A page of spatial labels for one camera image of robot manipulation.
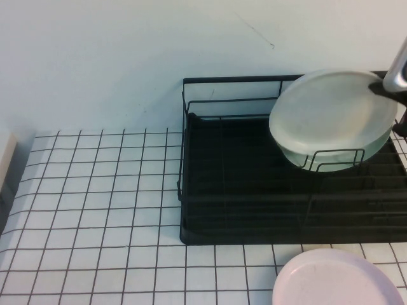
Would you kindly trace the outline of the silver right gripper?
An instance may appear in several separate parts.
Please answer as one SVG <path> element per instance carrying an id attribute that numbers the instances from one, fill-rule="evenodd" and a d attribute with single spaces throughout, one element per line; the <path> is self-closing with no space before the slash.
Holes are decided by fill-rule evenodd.
<path id="1" fill-rule="evenodd" d="M 406 41 L 404 41 L 383 81 L 368 85 L 372 93 L 391 100 L 397 100 L 395 93 L 406 91 L 406 54 Z M 400 122 L 395 123 L 393 126 L 393 132 L 400 137 L 407 137 L 406 117 L 407 110 L 405 110 Z"/>

